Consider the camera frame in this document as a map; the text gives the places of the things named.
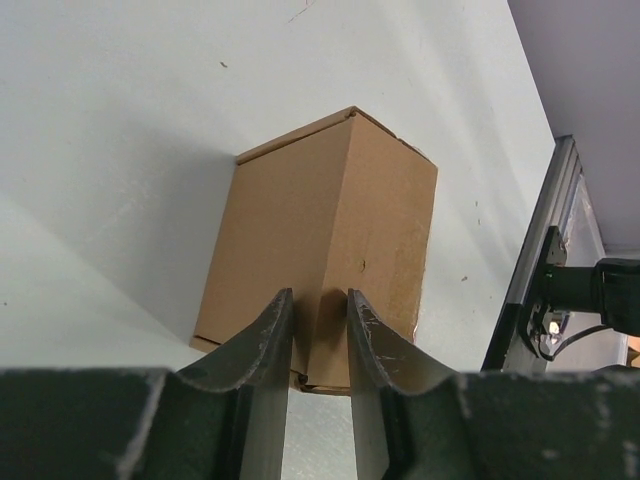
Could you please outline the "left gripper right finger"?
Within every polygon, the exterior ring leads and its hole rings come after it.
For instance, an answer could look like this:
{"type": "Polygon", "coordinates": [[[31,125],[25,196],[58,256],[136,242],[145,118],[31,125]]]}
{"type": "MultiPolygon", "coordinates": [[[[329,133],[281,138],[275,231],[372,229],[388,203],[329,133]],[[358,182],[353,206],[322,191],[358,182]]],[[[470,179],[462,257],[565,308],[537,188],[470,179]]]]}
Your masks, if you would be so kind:
{"type": "Polygon", "coordinates": [[[362,479],[635,479],[639,372],[456,372],[347,300],[362,479]]]}

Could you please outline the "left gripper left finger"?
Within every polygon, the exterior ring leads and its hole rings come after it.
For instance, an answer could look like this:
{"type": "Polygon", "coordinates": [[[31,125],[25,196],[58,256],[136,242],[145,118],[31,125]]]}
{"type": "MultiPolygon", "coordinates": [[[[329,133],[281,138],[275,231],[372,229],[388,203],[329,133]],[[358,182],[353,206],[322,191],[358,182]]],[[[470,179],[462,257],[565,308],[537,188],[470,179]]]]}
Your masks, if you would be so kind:
{"type": "Polygon", "coordinates": [[[277,479],[293,293],[198,361],[166,368],[5,369],[5,479],[277,479]]]}

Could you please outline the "brown cardboard express box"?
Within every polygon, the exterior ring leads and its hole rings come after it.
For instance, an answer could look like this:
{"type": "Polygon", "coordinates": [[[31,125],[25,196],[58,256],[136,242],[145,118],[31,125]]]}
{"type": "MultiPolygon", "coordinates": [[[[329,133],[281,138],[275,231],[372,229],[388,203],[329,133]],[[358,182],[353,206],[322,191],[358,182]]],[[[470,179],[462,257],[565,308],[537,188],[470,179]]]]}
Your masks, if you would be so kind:
{"type": "Polygon", "coordinates": [[[347,395],[350,290],[415,337],[437,177],[417,148],[355,106],[240,154],[192,346],[222,346],[289,288],[292,386],[347,395]]]}

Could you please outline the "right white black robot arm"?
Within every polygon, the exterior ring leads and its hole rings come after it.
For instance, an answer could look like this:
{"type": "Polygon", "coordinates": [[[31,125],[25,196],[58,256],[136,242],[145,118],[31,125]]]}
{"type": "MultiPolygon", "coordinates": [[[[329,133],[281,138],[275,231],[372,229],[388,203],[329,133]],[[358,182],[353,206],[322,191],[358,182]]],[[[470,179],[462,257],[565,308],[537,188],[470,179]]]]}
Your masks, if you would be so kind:
{"type": "Polygon", "coordinates": [[[639,335],[639,262],[603,258],[593,266],[568,266],[567,251],[558,227],[551,226],[524,297],[517,332],[537,358],[552,362],[573,343],[600,331],[639,335]],[[552,336],[544,324],[550,313],[578,312],[600,316],[600,323],[562,341],[553,351],[543,349],[552,336]]]}

